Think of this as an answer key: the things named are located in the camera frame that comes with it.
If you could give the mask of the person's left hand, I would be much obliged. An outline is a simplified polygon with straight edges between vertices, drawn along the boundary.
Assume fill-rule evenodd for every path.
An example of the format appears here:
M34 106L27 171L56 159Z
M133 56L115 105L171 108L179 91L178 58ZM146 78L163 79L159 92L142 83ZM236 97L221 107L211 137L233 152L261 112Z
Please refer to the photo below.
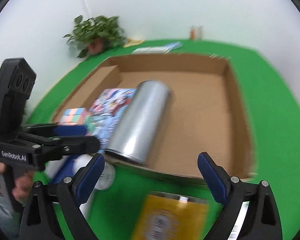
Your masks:
M5 170L5 164L0 162L0 175L2 175ZM21 203L27 200L33 184L33 176L33 171L27 171L15 180L15 187L12 190L12 195L18 202Z

